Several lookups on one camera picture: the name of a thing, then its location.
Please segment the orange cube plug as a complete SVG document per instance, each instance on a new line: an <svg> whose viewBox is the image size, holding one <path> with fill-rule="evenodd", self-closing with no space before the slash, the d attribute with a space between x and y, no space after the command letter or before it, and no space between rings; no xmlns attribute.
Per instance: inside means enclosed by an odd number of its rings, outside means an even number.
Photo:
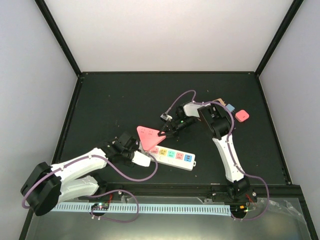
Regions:
<svg viewBox="0 0 320 240"><path fill-rule="evenodd" d="M226 103L223 101L222 98L217 98L214 100L215 102L219 102L220 104L222 104L223 106L226 106Z"/></svg>

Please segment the pink square plug piece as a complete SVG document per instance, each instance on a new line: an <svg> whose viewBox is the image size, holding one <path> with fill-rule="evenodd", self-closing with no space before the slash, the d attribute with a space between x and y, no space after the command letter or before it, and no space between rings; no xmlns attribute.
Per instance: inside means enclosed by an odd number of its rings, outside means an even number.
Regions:
<svg viewBox="0 0 320 240"><path fill-rule="evenodd" d="M243 123L244 121L248 120L249 117L250 115L244 109L241 109L235 113L235 118L240 123Z"/></svg>

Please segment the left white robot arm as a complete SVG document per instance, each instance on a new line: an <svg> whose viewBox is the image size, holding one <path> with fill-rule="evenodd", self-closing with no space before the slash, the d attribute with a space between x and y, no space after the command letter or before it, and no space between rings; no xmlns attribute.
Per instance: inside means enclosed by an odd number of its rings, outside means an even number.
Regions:
<svg viewBox="0 0 320 240"><path fill-rule="evenodd" d="M108 192L106 185L91 173L112 167L116 163L149 167L151 157L141 149L141 143L124 132L120 137L105 141L89 152L62 163L37 164L21 187L22 207L31 209L37 216L50 212L59 203L79 198L103 199Z"/></svg>

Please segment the blue cube plug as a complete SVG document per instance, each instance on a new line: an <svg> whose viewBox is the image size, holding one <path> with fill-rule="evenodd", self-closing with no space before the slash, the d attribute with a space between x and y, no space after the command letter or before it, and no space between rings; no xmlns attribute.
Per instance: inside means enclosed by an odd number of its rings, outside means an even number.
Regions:
<svg viewBox="0 0 320 240"><path fill-rule="evenodd" d="M226 108L232 113L235 110L235 107L231 104L227 104Z"/></svg>

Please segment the white power strip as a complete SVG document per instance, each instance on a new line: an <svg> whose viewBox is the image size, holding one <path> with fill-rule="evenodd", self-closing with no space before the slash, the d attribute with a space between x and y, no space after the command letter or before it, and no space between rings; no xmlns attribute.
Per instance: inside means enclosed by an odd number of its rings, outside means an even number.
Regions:
<svg viewBox="0 0 320 240"><path fill-rule="evenodd" d="M167 165L170 167L192 171L197 164L195 160L196 156L193 153L188 153L159 145L156 145L149 152L143 150L142 145L140 145L138 149L153 156L153 158L159 164Z"/></svg>

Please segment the pink extension socket adapter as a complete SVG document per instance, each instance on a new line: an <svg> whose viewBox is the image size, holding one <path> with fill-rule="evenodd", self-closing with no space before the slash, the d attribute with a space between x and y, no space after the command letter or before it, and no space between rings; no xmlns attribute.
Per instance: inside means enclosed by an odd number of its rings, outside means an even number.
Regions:
<svg viewBox="0 0 320 240"><path fill-rule="evenodd" d="M158 136L160 131L153 128L138 126L136 130L142 145L142 149L146 152L152 150L156 145L166 138L165 135Z"/></svg>

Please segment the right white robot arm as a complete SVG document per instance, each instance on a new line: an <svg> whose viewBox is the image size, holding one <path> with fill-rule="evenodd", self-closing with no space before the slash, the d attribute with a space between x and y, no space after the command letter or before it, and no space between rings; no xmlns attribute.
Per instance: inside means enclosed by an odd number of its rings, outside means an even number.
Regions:
<svg viewBox="0 0 320 240"><path fill-rule="evenodd" d="M208 129L221 157L228 198L233 202L240 201L249 190L250 182L233 144L232 131L235 124L231 112L218 101L199 103L192 100L177 107L175 114L176 118L172 118L167 112L160 116L164 125L158 136L174 137L179 131L200 120Z"/></svg>

